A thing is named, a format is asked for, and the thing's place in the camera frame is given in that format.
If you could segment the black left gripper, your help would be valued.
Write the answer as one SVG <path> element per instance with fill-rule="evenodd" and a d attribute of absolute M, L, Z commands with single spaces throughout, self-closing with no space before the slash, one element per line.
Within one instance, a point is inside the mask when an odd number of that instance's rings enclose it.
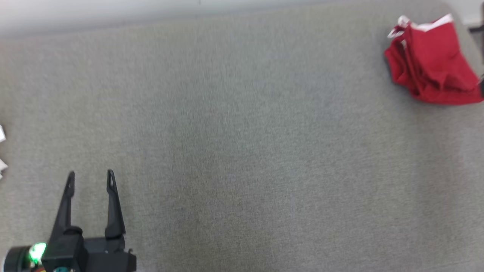
<path fill-rule="evenodd" d="M 70 172 L 53 224 L 51 238 L 75 235 L 76 227 L 71 225 L 71 198 L 75 192 L 75 173 Z M 115 174 L 107 171 L 107 193 L 109 195 L 107 227 L 105 237 L 85 239 L 88 252 L 86 272 L 136 272 L 137 257 L 132 249 L 126 251 L 124 234 L 126 226 L 123 220 Z"/>

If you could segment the red white Bulls 23 jersey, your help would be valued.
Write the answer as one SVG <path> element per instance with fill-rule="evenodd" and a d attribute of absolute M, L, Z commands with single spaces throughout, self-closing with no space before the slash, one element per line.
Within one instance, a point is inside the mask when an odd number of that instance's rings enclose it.
<path fill-rule="evenodd" d="M 0 143 L 6 140 L 3 127 L 0 125 Z M 7 169 L 7 164 L 0 158 L 0 180 L 3 178 L 2 172 Z"/>

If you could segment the red shorts with white waistband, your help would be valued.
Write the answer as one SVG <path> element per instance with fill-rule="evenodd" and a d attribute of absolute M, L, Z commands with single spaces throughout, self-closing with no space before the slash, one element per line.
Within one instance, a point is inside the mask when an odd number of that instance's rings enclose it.
<path fill-rule="evenodd" d="M 484 102 L 482 81 L 464 57 L 454 18 L 417 24 L 402 15 L 388 34 L 392 80 L 416 100 L 439 105 Z"/>

